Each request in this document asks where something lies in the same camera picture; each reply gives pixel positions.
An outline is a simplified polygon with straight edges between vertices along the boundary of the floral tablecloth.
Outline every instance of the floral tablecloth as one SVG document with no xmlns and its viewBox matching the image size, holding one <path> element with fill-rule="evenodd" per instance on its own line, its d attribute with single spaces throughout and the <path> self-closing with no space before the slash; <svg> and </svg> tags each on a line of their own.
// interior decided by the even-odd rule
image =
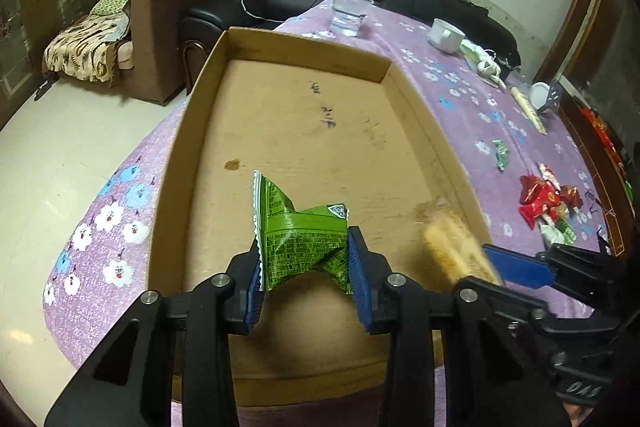
<svg viewBox="0 0 640 427">
<path fill-rule="evenodd" d="M 517 213 L 519 178 L 548 164 L 561 184 L 584 194 L 593 182 L 575 143 L 554 115 L 539 134 L 508 94 L 488 86 L 458 56 L 444 55 L 427 41 L 428 26 L 374 7 L 357 38 L 328 29 L 331 0 L 290 19 L 276 31 L 329 39 L 385 55 L 400 64 L 438 120 L 474 187 L 494 244 L 527 254 L 543 250 L 537 230 Z M 84 362 L 127 307 L 144 291 L 158 191 L 184 105 L 145 138 L 100 190 L 52 268 L 43 295 L 47 328 L 75 367 Z M 496 167 L 492 140 L 510 149 L 505 172 Z M 577 246 L 598 249 L 606 237 L 601 213 L 585 206 L 572 217 Z M 544 298 L 552 311 L 585 317 L 585 305 L 550 288 L 525 289 Z M 438 388 L 442 419 L 442 387 Z M 174 405 L 174 417 L 179 416 Z"/>
</svg>

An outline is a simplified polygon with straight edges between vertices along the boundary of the metal screw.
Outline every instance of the metal screw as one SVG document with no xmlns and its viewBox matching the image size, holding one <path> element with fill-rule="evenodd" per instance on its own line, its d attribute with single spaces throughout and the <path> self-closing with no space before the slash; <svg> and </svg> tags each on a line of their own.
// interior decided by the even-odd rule
<svg viewBox="0 0 640 427">
<path fill-rule="evenodd" d="M 140 300 L 143 304 L 153 304 L 158 300 L 158 292 L 148 290 L 140 296 Z"/>
<path fill-rule="evenodd" d="M 464 288 L 460 290 L 460 298 L 465 302 L 476 302 L 478 300 L 478 294 L 470 288 Z"/>
<path fill-rule="evenodd" d="M 542 308 L 536 308 L 531 312 L 531 316 L 537 321 L 542 320 L 546 317 L 546 310 L 543 310 Z"/>
<path fill-rule="evenodd" d="M 564 362 L 566 362 L 566 353 L 564 351 L 560 351 L 551 357 L 553 365 L 562 365 Z"/>
<path fill-rule="evenodd" d="M 404 275 L 402 275 L 401 273 L 392 273 L 389 277 L 386 278 L 386 281 L 391 285 L 391 286 L 402 286 L 404 285 L 404 283 L 406 283 L 406 277 Z"/>
<path fill-rule="evenodd" d="M 218 273 L 212 277 L 211 282 L 213 283 L 213 286 L 223 288 L 231 282 L 231 277 L 229 277 L 226 273 Z"/>
</svg>

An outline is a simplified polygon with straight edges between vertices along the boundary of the cardboard box lid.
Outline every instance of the cardboard box lid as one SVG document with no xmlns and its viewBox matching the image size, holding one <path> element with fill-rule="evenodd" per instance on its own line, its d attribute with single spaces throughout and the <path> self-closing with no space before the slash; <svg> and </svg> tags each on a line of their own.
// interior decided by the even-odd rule
<svg viewBox="0 0 640 427">
<path fill-rule="evenodd" d="M 194 88 L 167 164 L 148 285 L 164 295 L 224 271 L 253 240 L 252 172 L 297 208 L 345 203 L 371 250 L 435 283 L 420 241 L 445 197 L 489 240 L 470 184 L 437 122 L 388 58 L 330 42 L 233 28 Z M 267 295 L 249 337 L 230 338 L 239 405 L 343 396 L 382 383 L 387 339 L 308 273 Z"/>
</svg>

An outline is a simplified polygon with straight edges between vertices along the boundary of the white floor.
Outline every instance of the white floor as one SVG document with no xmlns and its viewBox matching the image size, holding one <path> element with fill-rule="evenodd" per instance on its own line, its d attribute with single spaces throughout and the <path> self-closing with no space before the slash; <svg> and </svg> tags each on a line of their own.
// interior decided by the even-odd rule
<svg viewBox="0 0 640 427">
<path fill-rule="evenodd" d="M 73 375 L 42 316 L 42 290 L 69 234 L 168 107 L 60 80 L 0 131 L 0 380 L 33 421 Z"/>
</svg>

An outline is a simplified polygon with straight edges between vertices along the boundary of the green wrapper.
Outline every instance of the green wrapper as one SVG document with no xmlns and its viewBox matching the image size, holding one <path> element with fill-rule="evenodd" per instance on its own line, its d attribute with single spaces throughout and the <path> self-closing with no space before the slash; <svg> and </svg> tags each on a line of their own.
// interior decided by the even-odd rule
<svg viewBox="0 0 640 427">
<path fill-rule="evenodd" d="M 497 166 L 500 169 L 500 172 L 504 172 L 507 168 L 507 163 L 509 161 L 509 149 L 508 147 L 502 143 L 502 140 L 494 140 L 495 145 L 495 157 L 497 158 Z"/>
<path fill-rule="evenodd" d="M 284 192 L 254 171 L 254 226 L 263 291 L 317 270 L 349 292 L 347 208 L 343 204 L 296 211 Z"/>
<path fill-rule="evenodd" d="M 564 244 L 572 247 L 575 243 L 576 235 L 574 229 L 571 228 L 571 225 L 569 225 L 569 223 L 564 219 L 558 219 L 556 221 L 556 229 L 560 230 L 562 235 L 564 235 Z"/>
</svg>

